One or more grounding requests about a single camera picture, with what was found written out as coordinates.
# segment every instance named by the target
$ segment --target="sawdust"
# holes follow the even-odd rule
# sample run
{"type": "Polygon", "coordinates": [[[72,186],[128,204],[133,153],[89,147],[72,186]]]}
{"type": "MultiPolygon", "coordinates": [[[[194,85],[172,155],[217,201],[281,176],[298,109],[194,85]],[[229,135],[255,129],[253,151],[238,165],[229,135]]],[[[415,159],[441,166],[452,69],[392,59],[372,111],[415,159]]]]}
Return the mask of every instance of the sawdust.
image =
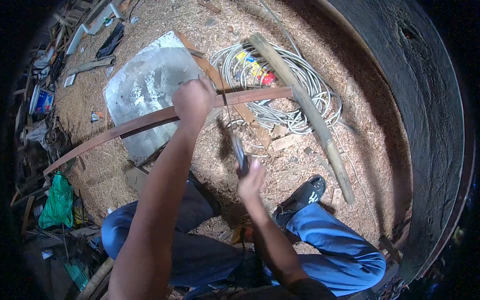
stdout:
{"type": "MultiPolygon", "coordinates": [[[[132,17],[138,16],[140,20],[135,24],[124,22],[124,37],[114,52],[117,61],[112,74],[143,47],[171,29],[183,32],[207,57],[218,49],[246,40],[255,32],[292,51],[275,23],[269,18],[258,17],[246,8],[249,3],[258,5],[256,1],[212,0],[211,3],[222,10],[219,15],[198,5],[195,0],[176,0],[174,3],[171,0],[140,0],[132,13],[132,17]],[[206,26],[208,19],[214,19],[215,23],[206,26]],[[228,31],[229,25],[233,27],[233,33],[228,31]]],[[[342,120],[357,132],[335,125],[359,178],[355,178],[352,165],[344,157],[356,202],[347,205],[342,200],[330,212],[374,245],[378,245],[377,230],[394,238],[394,227],[404,220],[410,208],[412,170],[407,136],[388,85],[368,56],[316,8],[301,1],[267,1],[267,4],[292,35],[304,58],[341,94],[345,105],[342,120]],[[366,190],[367,198],[360,184],[366,190]],[[377,230],[369,205],[378,223],[377,230]]],[[[92,60],[116,22],[103,27],[95,36],[85,37],[69,58],[66,70],[92,60]]],[[[57,113],[76,144],[105,130],[104,120],[90,123],[90,113],[91,110],[106,112],[102,96],[108,82],[106,71],[104,68],[80,73],[74,84],[66,88],[63,88],[64,72],[59,78],[61,87],[55,100],[57,113]]],[[[274,105],[295,107],[288,100],[276,100],[274,105]]],[[[224,138],[224,126],[228,122],[226,112],[223,115],[221,122],[201,132],[193,155],[192,171],[218,197],[225,211],[222,217],[205,222],[197,231],[229,242],[232,233],[229,226],[235,222],[235,211],[240,202],[236,197],[234,155],[228,138],[224,138]]],[[[271,149],[266,151],[251,146],[260,143],[246,125],[234,126],[234,129],[243,138],[246,152],[268,156],[260,160],[267,168],[262,197],[270,211],[313,174],[325,177],[327,189],[322,202],[326,206],[331,204],[333,190],[339,187],[338,184],[324,167],[315,164],[314,154],[304,153],[304,149],[310,147],[327,161],[314,134],[305,135],[300,143],[273,153],[271,149]]],[[[126,183],[125,170],[132,163],[120,139],[96,147],[82,157],[86,170],[82,171],[76,162],[67,176],[75,189],[81,191],[88,212],[101,223],[108,208],[115,209],[138,196],[126,183]]],[[[302,243],[296,246],[296,250],[299,253],[316,253],[310,247],[302,243]]]]}

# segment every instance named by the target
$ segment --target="green plastic bag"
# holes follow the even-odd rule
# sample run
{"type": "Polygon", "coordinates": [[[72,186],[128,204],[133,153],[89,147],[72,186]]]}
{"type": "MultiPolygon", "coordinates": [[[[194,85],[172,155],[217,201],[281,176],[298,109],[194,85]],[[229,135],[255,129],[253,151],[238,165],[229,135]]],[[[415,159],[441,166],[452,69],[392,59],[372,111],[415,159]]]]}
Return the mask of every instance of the green plastic bag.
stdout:
{"type": "Polygon", "coordinates": [[[45,229],[53,225],[65,224],[67,227],[73,225],[72,215],[73,188],[68,184],[65,176],[58,172],[53,177],[50,194],[42,210],[38,225],[45,229]]]}

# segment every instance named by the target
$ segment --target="jeans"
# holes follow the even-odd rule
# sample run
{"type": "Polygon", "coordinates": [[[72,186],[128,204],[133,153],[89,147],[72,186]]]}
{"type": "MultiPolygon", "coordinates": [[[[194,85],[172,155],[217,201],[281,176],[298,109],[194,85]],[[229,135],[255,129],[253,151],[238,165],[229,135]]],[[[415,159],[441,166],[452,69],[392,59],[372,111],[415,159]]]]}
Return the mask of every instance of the jeans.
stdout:
{"type": "MultiPolygon", "coordinates": [[[[124,205],[103,222],[103,246],[113,259],[127,238],[136,207],[137,202],[124,205]]],[[[207,201],[187,181],[172,245],[170,285],[204,287],[231,278],[240,265],[246,276],[254,274],[254,253],[206,236],[188,234],[212,216],[207,201]]],[[[317,203],[298,211],[287,223],[287,229],[320,252],[299,254],[301,266],[308,276],[325,284],[336,296],[370,288],[385,273],[383,255],[317,203]]],[[[264,267],[264,272],[276,284],[270,270],[264,267]]]]}

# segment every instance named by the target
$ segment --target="shoe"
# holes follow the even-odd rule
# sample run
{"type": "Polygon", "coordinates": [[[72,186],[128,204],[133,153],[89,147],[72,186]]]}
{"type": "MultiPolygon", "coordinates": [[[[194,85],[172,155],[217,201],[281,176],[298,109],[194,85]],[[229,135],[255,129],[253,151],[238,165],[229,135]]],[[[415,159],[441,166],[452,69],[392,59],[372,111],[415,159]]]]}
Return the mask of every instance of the shoe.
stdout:
{"type": "Polygon", "coordinates": [[[222,214],[222,206],[220,205],[220,202],[213,196],[211,192],[209,192],[203,184],[199,182],[199,180],[195,177],[195,175],[192,173],[192,171],[188,172],[188,181],[190,181],[193,186],[197,189],[197,191],[205,198],[205,200],[208,202],[210,207],[212,208],[213,211],[213,216],[219,216],[222,214]]]}
{"type": "Polygon", "coordinates": [[[309,204],[319,202],[320,198],[325,193],[325,189],[325,179],[318,174],[314,175],[293,192],[287,201],[278,206],[273,213],[273,221],[280,227],[287,227],[288,221],[290,221],[293,215],[299,210],[309,204]]]}

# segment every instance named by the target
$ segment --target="hand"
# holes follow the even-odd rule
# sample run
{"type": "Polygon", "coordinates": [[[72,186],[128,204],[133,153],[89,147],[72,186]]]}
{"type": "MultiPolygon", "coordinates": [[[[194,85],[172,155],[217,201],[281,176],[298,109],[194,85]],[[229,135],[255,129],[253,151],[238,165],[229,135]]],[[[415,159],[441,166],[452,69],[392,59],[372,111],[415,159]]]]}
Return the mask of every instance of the hand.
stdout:
{"type": "Polygon", "coordinates": [[[205,124],[214,102],[215,90],[203,76],[182,83],[172,96],[173,107],[179,119],[198,131],[205,124]]]}
{"type": "MultiPolygon", "coordinates": [[[[238,162],[236,163],[236,169],[238,173],[238,162]]],[[[263,208],[262,200],[260,199],[260,187],[264,182],[264,178],[265,167],[262,166],[258,159],[249,160],[249,172],[238,183],[238,194],[247,209],[256,202],[263,208]]]]}

